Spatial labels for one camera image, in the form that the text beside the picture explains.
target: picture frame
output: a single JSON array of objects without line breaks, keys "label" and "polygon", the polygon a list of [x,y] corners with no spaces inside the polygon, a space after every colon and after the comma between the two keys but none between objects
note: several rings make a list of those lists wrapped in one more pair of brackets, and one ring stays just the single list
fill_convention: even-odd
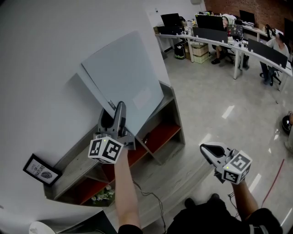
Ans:
[{"label": "picture frame", "polygon": [[62,176],[61,171],[46,164],[34,154],[25,164],[23,171],[49,187]]}]

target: office desk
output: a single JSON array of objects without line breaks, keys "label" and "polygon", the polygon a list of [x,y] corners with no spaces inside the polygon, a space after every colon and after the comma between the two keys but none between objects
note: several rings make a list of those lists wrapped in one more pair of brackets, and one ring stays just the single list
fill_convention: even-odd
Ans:
[{"label": "office desk", "polygon": [[289,62],[287,62],[287,66],[286,68],[282,68],[279,64],[276,64],[270,60],[268,60],[267,58],[256,54],[254,52],[249,51],[247,48],[239,47],[237,45],[231,45],[231,44],[227,44],[227,43],[223,43],[223,42],[217,42],[217,41],[213,41],[213,40],[209,40],[209,39],[205,39],[205,38],[200,38],[200,37],[193,37],[190,35],[166,35],[166,34],[155,34],[156,37],[160,38],[160,37],[166,37],[166,38],[185,38],[188,42],[188,46],[189,46],[189,51],[190,51],[190,57],[191,57],[191,61],[194,62],[193,60],[193,52],[192,52],[192,42],[193,41],[197,41],[197,42],[203,42],[203,43],[208,43],[208,44],[213,44],[213,45],[220,45],[220,46],[224,46],[230,49],[234,49],[235,50],[235,67],[234,67],[234,75],[233,78],[234,80],[237,79],[237,75],[238,75],[238,64],[239,64],[239,57],[241,57],[241,64],[240,64],[240,70],[242,70],[243,68],[243,57],[244,54],[249,55],[249,56],[254,56],[256,57],[259,61],[274,67],[278,70],[280,70],[281,72],[283,72],[283,79],[282,79],[282,83],[279,87],[280,90],[280,97],[284,91],[284,88],[286,86],[286,82],[287,82],[287,78],[288,76],[293,76],[292,75],[292,70],[291,70],[291,64]]},{"label": "office desk", "polygon": [[267,37],[267,33],[262,31],[261,29],[257,28],[257,27],[250,27],[250,26],[247,26],[247,25],[243,25],[243,28],[244,29],[247,29],[249,31],[252,31],[252,32],[256,32],[257,34],[257,41],[259,42],[260,41],[260,35],[263,35],[263,36],[266,36]]}]

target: person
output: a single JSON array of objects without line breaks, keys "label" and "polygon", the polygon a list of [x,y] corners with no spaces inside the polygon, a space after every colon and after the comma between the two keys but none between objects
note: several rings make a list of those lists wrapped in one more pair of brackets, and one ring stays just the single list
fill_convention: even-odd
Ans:
[{"label": "person", "polygon": [[[138,200],[128,166],[127,150],[123,149],[114,168],[118,234],[142,234]],[[196,205],[188,198],[185,201],[186,209],[175,216],[167,234],[282,234],[282,228],[273,214],[266,208],[258,208],[245,180],[238,185],[232,184],[232,188],[242,221],[230,215],[224,201],[217,194],[213,194],[207,203],[201,205]]]},{"label": "person", "polygon": [[[229,23],[229,20],[226,16],[223,16],[223,26],[224,29],[227,30],[227,24]],[[222,46],[216,46],[216,58],[212,61],[212,64],[219,64],[220,59],[224,56],[225,54],[225,48]]]},{"label": "person", "polygon": [[[284,54],[289,58],[289,50],[285,44],[285,37],[278,33],[275,38],[269,40],[266,45],[277,50],[278,52]],[[262,73],[260,73],[260,76],[264,78],[264,84],[267,85],[271,83],[272,76],[274,75],[276,68],[267,66],[265,63],[260,62]]]}]

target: brick wall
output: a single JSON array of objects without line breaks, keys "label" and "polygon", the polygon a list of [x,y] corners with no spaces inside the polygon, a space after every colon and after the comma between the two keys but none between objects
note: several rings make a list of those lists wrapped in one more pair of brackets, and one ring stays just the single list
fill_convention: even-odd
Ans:
[{"label": "brick wall", "polygon": [[288,0],[204,0],[207,11],[240,16],[239,10],[254,13],[256,24],[270,25],[284,32],[284,18],[293,21],[293,5]]}]

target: desk leg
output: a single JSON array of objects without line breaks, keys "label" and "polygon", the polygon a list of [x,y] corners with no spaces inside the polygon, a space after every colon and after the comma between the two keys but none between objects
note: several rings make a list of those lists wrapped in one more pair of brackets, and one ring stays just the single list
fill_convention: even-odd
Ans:
[{"label": "desk leg", "polygon": [[237,70],[238,70],[238,63],[239,63],[239,50],[236,49],[235,54],[235,67],[234,67],[234,80],[237,79]]},{"label": "desk leg", "polygon": [[281,97],[283,95],[283,92],[285,90],[285,87],[287,86],[287,80],[288,80],[288,75],[287,74],[284,74],[284,77],[282,79],[282,83],[280,85],[280,88],[279,88],[279,91],[280,91],[280,95],[279,95],[279,98],[276,99],[276,103],[279,104],[280,100],[281,100]]},{"label": "desk leg", "polygon": [[193,63],[194,59],[193,59],[193,51],[192,51],[192,46],[191,46],[191,43],[190,43],[190,39],[187,39],[187,43],[188,43],[188,48],[189,48],[189,53],[190,53],[190,59],[191,59],[191,62]]},{"label": "desk leg", "polygon": [[241,53],[241,62],[240,62],[240,70],[242,71],[243,68],[243,59],[244,59],[244,53]]},{"label": "desk leg", "polygon": [[169,41],[170,41],[170,45],[172,46],[172,48],[175,49],[173,39],[172,38],[169,38]]},{"label": "desk leg", "polygon": [[157,37],[157,42],[159,43],[159,47],[160,47],[161,52],[164,52],[161,38]]},{"label": "desk leg", "polygon": [[286,83],[287,78],[288,78],[288,76],[285,73],[283,73],[281,85],[280,85],[280,87],[278,89],[279,91],[282,92],[282,90],[284,89],[284,86],[285,86],[285,83]]}]

